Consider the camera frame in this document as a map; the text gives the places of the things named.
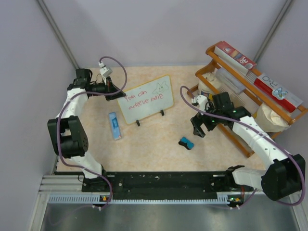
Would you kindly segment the blue black whiteboard eraser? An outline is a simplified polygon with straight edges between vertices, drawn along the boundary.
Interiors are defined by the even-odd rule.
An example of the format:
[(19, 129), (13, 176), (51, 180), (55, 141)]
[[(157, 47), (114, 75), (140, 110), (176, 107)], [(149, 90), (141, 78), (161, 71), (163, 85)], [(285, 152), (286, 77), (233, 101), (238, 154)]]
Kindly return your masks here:
[(180, 146), (185, 147), (187, 150), (191, 150), (194, 147), (194, 143), (192, 143), (190, 140), (188, 140), (186, 137), (182, 137), (178, 144)]

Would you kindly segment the yellow framed whiteboard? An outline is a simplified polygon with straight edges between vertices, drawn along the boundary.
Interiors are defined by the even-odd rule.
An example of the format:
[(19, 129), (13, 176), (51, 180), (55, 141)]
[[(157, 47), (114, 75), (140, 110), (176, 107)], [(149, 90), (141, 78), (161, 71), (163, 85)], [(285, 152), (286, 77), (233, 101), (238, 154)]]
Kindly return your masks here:
[(125, 123), (130, 125), (174, 105), (171, 77), (165, 75), (125, 91), (117, 100)]

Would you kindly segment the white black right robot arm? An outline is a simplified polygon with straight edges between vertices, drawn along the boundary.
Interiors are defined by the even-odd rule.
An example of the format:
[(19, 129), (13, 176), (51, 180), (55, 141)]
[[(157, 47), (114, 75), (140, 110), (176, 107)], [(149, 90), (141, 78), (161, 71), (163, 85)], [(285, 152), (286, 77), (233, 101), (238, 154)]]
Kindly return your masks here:
[(212, 131), (217, 125), (229, 127), (258, 155), (264, 170), (244, 166), (230, 167), (231, 173), (224, 179), (229, 190), (237, 190), (241, 185), (262, 190), (273, 201), (278, 201), (295, 192), (305, 193), (305, 160), (297, 154), (291, 155), (257, 124), (243, 106), (235, 107), (229, 94), (216, 94), (209, 100), (204, 95), (192, 98), (191, 106), (197, 114), (191, 118), (193, 133), (204, 137), (201, 125)]

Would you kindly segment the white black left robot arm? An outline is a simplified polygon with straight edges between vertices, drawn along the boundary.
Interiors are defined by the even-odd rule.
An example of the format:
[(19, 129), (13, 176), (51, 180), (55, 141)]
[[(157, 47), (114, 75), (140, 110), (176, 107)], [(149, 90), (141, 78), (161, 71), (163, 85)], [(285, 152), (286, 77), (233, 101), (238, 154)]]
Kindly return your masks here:
[(47, 123), (49, 135), (55, 153), (69, 166), (67, 159), (73, 161), (72, 167), (78, 167), (84, 173), (87, 183), (99, 191), (109, 186), (109, 179), (103, 166), (89, 152), (89, 141), (79, 116), (89, 97), (104, 96), (107, 101), (125, 97), (111, 80), (112, 71), (103, 65), (100, 68), (101, 82), (92, 81), (93, 72), (89, 69), (77, 69), (76, 78), (67, 88), (67, 98), (55, 119)]

